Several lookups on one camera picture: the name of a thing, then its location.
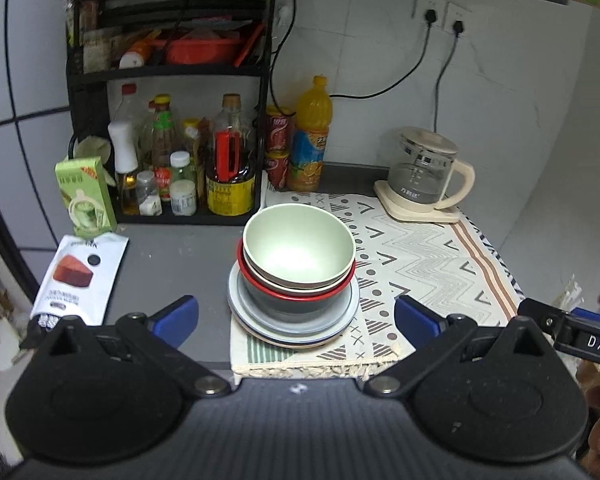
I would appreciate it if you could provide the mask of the white plate blue logo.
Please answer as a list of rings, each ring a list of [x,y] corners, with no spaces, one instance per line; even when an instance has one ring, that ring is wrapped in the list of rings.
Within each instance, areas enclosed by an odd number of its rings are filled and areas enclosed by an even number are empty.
[[[358,308],[360,296],[358,280],[353,278],[350,290],[330,307],[310,313],[285,313],[276,310],[269,301],[254,298],[237,266],[234,266],[230,274],[228,290],[230,299],[236,304],[240,314],[244,314],[257,326],[262,326],[268,333],[289,337],[325,333],[326,330],[350,321]]]
[[[358,280],[349,284],[330,304],[310,307],[308,312],[282,310],[274,299],[264,299],[262,292],[242,276],[235,262],[227,283],[227,301],[232,315],[249,333],[283,347],[315,347],[340,335],[353,322],[358,312],[360,288]]]

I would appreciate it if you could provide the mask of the red and black bowl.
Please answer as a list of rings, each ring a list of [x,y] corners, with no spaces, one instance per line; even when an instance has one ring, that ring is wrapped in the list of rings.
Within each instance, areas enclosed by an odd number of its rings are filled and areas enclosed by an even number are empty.
[[[294,314],[317,312],[330,307],[345,292],[350,290],[355,271],[355,264],[352,264],[346,276],[326,292],[311,295],[289,295],[286,292],[278,292],[268,288],[256,278],[256,274],[248,266],[241,240],[236,248],[236,261],[240,276],[245,280],[246,287],[254,298],[269,301],[276,310]]]

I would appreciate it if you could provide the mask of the pale green bowl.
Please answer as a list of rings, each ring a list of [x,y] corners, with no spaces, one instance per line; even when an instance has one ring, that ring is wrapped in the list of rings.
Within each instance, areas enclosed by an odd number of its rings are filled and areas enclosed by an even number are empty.
[[[352,264],[349,270],[346,273],[343,273],[341,276],[338,276],[336,280],[333,280],[329,283],[320,285],[320,284],[291,284],[291,283],[277,283],[272,280],[272,278],[268,278],[265,276],[257,266],[251,262],[246,254],[242,254],[242,262],[246,266],[246,269],[249,271],[250,275],[260,284],[267,287],[268,289],[275,290],[282,295],[291,296],[291,297],[301,297],[301,296],[320,296],[331,292],[334,289],[338,289],[343,284],[346,284],[353,278],[355,271],[355,264]]]
[[[278,204],[255,214],[242,231],[248,261],[280,284],[326,285],[353,266],[356,244],[349,228],[330,212],[302,204]]]

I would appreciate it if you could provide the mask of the large white flower plate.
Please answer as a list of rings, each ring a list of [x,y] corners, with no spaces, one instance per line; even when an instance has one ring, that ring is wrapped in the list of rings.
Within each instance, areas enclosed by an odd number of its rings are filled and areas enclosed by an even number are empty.
[[[313,349],[324,347],[324,346],[326,346],[326,344],[331,344],[332,342],[336,341],[338,338],[342,337],[342,335],[345,332],[345,330],[343,330],[340,334],[337,334],[335,336],[332,336],[332,337],[329,337],[326,339],[322,339],[319,341],[300,342],[300,344],[290,344],[289,342],[277,341],[277,340],[262,336],[260,334],[257,334],[254,330],[249,328],[239,318],[236,318],[235,315],[232,315],[232,327],[234,325],[236,327],[239,326],[244,332],[246,332],[250,336],[253,336],[257,340],[265,342],[266,344],[272,344],[272,346],[276,346],[279,348],[298,350],[298,351],[308,351],[308,350],[313,350]]]

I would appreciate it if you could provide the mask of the patterned tasselled table cloth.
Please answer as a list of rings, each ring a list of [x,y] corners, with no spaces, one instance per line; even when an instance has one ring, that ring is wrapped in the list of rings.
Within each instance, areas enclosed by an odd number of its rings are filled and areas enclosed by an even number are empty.
[[[460,313],[500,326],[524,298],[498,252],[467,218],[454,224],[400,223],[375,197],[277,192],[261,185],[260,204],[300,203],[327,210],[358,245],[360,302],[347,329],[314,349],[261,340],[230,326],[230,366],[239,378],[369,378],[405,358],[413,346],[396,328],[396,298],[408,295],[441,316]]]

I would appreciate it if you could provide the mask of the white snack pouch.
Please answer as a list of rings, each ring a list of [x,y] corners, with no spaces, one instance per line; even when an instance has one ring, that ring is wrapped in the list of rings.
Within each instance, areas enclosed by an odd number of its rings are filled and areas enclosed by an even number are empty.
[[[76,315],[88,326],[105,318],[129,239],[116,233],[93,238],[65,235],[33,304],[31,318]]]

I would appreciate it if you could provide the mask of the cream kettle base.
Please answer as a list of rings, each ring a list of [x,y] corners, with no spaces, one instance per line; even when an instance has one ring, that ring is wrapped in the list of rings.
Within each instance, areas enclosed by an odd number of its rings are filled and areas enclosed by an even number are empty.
[[[388,216],[399,222],[453,224],[462,216],[457,206],[439,210],[410,202],[394,192],[386,180],[377,180],[374,192]]]

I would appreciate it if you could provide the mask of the metal-lid spice shaker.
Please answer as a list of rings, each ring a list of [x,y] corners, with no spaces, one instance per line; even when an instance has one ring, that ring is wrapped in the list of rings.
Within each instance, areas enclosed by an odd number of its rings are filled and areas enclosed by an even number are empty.
[[[161,198],[155,174],[144,170],[136,177],[136,198],[141,216],[155,217],[162,214]]]

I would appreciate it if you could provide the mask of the small white-lid jar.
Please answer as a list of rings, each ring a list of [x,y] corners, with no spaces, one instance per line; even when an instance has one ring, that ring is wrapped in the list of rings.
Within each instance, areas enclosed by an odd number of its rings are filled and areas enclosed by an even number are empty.
[[[192,216],[197,209],[196,185],[191,180],[176,180],[170,184],[171,208],[176,216]]]

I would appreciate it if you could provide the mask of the green carton box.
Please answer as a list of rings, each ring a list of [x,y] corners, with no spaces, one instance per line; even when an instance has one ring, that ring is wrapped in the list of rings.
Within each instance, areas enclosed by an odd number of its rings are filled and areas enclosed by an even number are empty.
[[[106,171],[99,157],[58,162],[55,176],[76,236],[94,238],[117,229]]]

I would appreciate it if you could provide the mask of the large soy sauce bottle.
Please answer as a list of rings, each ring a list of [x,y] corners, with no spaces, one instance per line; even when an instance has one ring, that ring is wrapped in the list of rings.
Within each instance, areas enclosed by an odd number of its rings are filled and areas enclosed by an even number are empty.
[[[212,214],[239,217],[253,207],[253,143],[242,98],[225,93],[222,110],[211,121],[206,167],[207,204]]]

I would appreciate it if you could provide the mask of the green label sauce bottle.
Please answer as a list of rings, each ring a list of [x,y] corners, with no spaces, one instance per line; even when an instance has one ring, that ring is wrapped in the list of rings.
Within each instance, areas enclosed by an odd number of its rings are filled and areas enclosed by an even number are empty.
[[[174,151],[175,127],[171,110],[170,94],[154,97],[154,122],[152,123],[151,163],[154,170],[159,196],[163,202],[170,197],[171,164]]]

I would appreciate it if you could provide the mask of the white cap oil sprayer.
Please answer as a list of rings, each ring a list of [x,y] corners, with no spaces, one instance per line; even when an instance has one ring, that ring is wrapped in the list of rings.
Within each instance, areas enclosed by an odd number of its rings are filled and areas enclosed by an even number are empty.
[[[136,197],[138,163],[134,145],[132,122],[116,120],[108,126],[114,147],[114,170],[116,170],[120,207],[126,216],[139,214]]]

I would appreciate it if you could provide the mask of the lower red drink can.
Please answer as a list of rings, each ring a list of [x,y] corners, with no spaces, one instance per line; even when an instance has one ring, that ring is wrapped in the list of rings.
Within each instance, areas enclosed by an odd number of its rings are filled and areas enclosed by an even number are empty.
[[[276,190],[286,188],[288,164],[288,152],[274,151],[265,154],[265,170],[268,174],[268,182]]]

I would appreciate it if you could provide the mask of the red drink can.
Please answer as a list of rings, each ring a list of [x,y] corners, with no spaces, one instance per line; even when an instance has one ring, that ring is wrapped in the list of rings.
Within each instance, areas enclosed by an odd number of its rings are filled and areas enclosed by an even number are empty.
[[[265,170],[268,174],[268,182],[276,190],[286,188],[288,164],[288,152],[274,151],[265,154]]]
[[[265,149],[268,152],[289,150],[291,114],[292,111],[286,107],[277,108],[271,104],[266,108]]]

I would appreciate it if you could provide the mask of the clear red-cap bottle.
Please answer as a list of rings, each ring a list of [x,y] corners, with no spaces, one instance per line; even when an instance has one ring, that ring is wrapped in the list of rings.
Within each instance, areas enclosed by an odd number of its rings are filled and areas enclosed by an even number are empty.
[[[137,96],[137,85],[128,82],[121,87],[121,101],[114,111],[114,122],[130,122],[134,126],[142,123],[144,109]]]

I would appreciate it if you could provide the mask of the upper red drink can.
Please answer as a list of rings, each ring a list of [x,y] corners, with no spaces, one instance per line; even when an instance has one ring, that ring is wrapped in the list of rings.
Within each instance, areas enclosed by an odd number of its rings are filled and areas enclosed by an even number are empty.
[[[271,104],[266,108],[265,149],[268,152],[289,150],[291,114],[292,111],[286,107],[277,108]]]

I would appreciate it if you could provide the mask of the orange juice bottle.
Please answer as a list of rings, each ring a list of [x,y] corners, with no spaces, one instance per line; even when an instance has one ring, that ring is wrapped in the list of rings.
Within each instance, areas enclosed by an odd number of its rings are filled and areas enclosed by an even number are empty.
[[[320,184],[324,155],[332,122],[332,100],[325,76],[313,77],[312,87],[297,101],[289,155],[287,185],[293,191],[314,192]]]

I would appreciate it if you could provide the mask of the black metal shelf rack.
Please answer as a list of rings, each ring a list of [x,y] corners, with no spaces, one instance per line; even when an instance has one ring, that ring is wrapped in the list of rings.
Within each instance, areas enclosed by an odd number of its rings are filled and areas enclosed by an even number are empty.
[[[125,32],[144,26],[166,32],[157,41],[148,61],[140,67],[117,68],[87,73],[83,67],[83,32],[73,33],[66,65],[69,108],[75,146],[88,136],[108,136],[110,114],[105,108],[110,81],[136,81],[150,77],[213,76],[253,77],[259,81],[257,104],[253,107],[252,134],[256,147],[252,158],[258,168],[264,162],[263,131],[270,96],[273,55],[273,25],[276,0],[73,0],[75,14],[89,2],[96,3],[96,22],[102,27],[121,27]],[[178,63],[169,53],[175,44],[175,31],[194,18],[238,20],[242,36],[238,50],[224,58],[208,58],[200,63]]]

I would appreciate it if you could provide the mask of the red pot on shelf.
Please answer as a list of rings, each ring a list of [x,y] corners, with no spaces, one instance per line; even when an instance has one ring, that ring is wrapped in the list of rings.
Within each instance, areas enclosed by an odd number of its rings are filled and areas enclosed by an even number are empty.
[[[243,43],[238,35],[201,29],[166,40],[161,51],[171,65],[226,64],[233,62]]]

